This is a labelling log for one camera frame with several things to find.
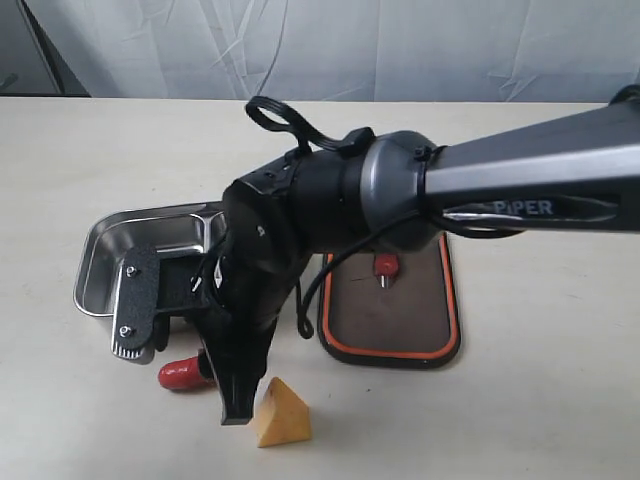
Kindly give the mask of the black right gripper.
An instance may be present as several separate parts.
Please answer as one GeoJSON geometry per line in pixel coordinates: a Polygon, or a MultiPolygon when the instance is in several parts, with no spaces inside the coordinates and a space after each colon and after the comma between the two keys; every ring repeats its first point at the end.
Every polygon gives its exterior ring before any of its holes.
{"type": "Polygon", "coordinates": [[[208,255],[202,294],[209,308],[195,319],[222,403],[221,424],[248,424],[281,309],[306,269],[303,252],[280,273],[250,265],[231,236],[208,255]]]}

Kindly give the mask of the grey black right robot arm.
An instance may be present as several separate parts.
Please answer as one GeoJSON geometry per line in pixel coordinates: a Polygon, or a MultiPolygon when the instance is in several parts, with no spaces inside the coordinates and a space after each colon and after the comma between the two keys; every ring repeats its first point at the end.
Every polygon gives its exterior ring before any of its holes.
{"type": "Polygon", "coordinates": [[[415,251],[447,232],[469,239],[530,230],[639,229],[639,88],[605,106],[446,146],[415,131],[368,127],[333,139],[264,96],[247,115],[296,146],[234,180],[226,230],[194,289],[196,324],[222,401],[222,423],[252,420],[280,310],[296,295],[298,330],[332,268],[363,250],[415,251]]]}

